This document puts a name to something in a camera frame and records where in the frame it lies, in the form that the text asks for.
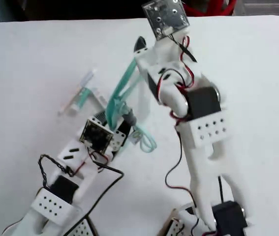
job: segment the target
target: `white table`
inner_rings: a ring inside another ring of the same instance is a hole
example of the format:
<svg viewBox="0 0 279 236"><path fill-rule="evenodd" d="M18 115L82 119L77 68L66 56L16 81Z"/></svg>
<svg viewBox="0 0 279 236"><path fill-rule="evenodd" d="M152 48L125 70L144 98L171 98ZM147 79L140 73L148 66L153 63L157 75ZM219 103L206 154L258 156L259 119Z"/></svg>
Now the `white table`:
<svg viewBox="0 0 279 236"><path fill-rule="evenodd" d="M190 24L195 56L239 124L234 158L253 199L248 236L279 235L279 17L190 18ZM146 19L0 23L0 233L23 216L42 185L39 155L56 156L98 110L90 100L77 117L57 117L70 89L97 64L110 93L139 35L153 45ZM170 211L189 201L164 185L179 142L168 109L154 100L151 109L146 128L158 148L145 154L129 145L112 163L125 178L91 214L101 236L156 235ZM90 206L114 177L99 175ZM189 185L185 160L170 181Z"/></svg>

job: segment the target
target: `black wire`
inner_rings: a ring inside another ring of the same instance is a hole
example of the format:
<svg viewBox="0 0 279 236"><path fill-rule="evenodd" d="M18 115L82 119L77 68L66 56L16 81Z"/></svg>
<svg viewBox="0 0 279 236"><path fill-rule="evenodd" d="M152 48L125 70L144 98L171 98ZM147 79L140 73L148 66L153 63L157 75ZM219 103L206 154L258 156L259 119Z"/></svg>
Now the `black wire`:
<svg viewBox="0 0 279 236"><path fill-rule="evenodd" d="M186 54L188 55L188 57L193 61L193 62L197 62L196 58L193 56L193 54L187 49L187 47L185 47L182 43L177 42L173 35L171 34L171 37L168 35L168 38L170 38L175 44L177 44L180 49Z"/></svg>
<svg viewBox="0 0 279 236"><path fill-rule="evenodd" d="M184 228L185 228L185 224L183 224L182 228L180 228L180 230L177 232L176 236L178 236L179 233L182 232Z"/></svg>
<svg viewBox="0 0 279 236"><path fill-rule="evenodd" d="M166 69L166 70L162 73L162 76L163 76L167 71L170 71L170 70L176 72L176 73L180 76L180 78L181 78L182 81L183 81L184 86L186 87L186 83L185 83L185 80L184 80L184 78L183 78L183 75L182 75L178 70L176 70L176 69L168 68L168 69Z"/></svg>
<svg viewBox="0 0 279 236"><path fill-rule="evenodd" d="M221 199L221 202L223 203L223 191L222 191L222 184L221 184L220 176L218 176L218 182L219 182L219 190L220 190L220 199Z"/></svg>
<svg viewBox="0 0 279 236"><path fill-rule="evenodd" d="M190 230L190 235L194 236L193 234L193 230L196 228L196 226L198 225L198 222L199 222L199 218L197 218L197 221L195 223L195 225L192 227L192 229Z"/></svg>
<svg viewBox="0 0 279 236"><path fill-rule="evenodd" d="M93 209L96 207L96 205L99 203L99 201L102 199L102 197L106 194L106 192L114 185L116 184L121 178L124 177L124 173L120 170L114 169L112 167L109 167L107 165L104 165L100 162L97 161L93 161L93 163L95 163L97 166L111 170L113 172L116 172L118 174L120 174L121 176L119 176L116 180L114 180L102 193L101 195L98 197L98 199L96 200L96 202L93 204L93 206L90 208L90 210L87 212L87 214L85 214L73 227L71 227L63 236L67 236L71 233L71 231L73 231L85 218L87 218L91 212L93 211Z"/></svg>
<svg viewBox="0 0 279 236"><path fill-rule="evenodd" d="M62 166L59 162L57 162L55 159L53 159L52 157L50 157L49 155L46 154L42 154L39 158L38 164L42 173L42 177L43 177L43 187L47 188L47 177L46 177L46 173L44 172L43 166L42 166L42 159L43 158L47 158L49 159L51 162L53 162L58 168L60 168L65 174L68 174L70 177L74 176L74 172L72 169L70 169L69 167L65 168L64 166Z"/></svg>
<svg viewBox="0 0 279 236"><path fill-rule="evenodd" d="M190 196L192 197L192 200L194 202L194 205L195 205L195 208L197 208L197 205L196 205L196 201L194 199L194 196L193 194L191 193L191 191L189 191L187 188L184 188L184 187L179 187L179 186L170 186L168 184L168 175L175 169L177 168L177 166L180 164L181 160L182 160L182 139L181 139L181 135L179 132L177 132L178 136L179 136L179 140L180 140L180 149L181 149L181 154L180 154L180 158L179 158L179 161L168 171L168 173L165 175L165 178L164 178L164 182L165 182L165 185L167 185L168 188L172 188L172 189L181 189L181 190L184 190L184 191L187 191Z"/></svg>

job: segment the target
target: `mounting holes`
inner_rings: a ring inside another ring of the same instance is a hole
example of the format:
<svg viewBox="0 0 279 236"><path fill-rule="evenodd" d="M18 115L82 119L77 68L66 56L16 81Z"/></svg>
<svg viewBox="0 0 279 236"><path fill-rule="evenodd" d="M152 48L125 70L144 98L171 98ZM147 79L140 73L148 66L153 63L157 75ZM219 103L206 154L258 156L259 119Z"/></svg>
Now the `mounting holes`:
<svg viewBox="0 0 279 236"><path fill-rule="evenodd" d="M79 148L73 148L73 149L69 150L69 152L77 152L77 151L79 151Z"/></svg>

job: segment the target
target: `red object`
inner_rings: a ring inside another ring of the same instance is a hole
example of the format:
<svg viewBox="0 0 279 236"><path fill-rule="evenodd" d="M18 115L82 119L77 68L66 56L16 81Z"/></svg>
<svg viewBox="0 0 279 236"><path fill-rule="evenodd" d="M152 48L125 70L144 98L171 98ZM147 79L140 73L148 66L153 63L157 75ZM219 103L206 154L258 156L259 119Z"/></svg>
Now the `red object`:
<svg viewBox="0 0 279 236"><path fill-rule="evenodd" d="M210 0L207 11L201 12L184 4L185 12L188 16L230 16L234 10L237 0L230 0L229 5L222 9L223 0Z"/></svg>

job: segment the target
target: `teal plastic clip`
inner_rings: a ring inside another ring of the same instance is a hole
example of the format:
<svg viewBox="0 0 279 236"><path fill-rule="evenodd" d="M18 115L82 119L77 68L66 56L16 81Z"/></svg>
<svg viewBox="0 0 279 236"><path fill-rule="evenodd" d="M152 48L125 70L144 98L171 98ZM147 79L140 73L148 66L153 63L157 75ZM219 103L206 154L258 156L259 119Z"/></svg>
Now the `teal plastic clip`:
<svg viewBox="0 0 279 236"><path fill-rule="evenodd" d="M115 130L117 127L118 119L122 115L128 114L131 110L126 104L126 99L134 90L138 82L140 82L143 78L139 75L138 78L136 78L136 80L129 86L129 88L122 95L120 95L120 93L129 82L130 77L133 74L135 68L136 61L135 59L133 59L132 62L129 64L126 72L123 74L118 85L116 86L106 107L105 116L109 128L111 130ZM154 138L144 128L142 128L138 124L135 124L133 128L142 134L142 138L140 140L140 149L143 152L152 152L157 148L157 144Z"/></svg>

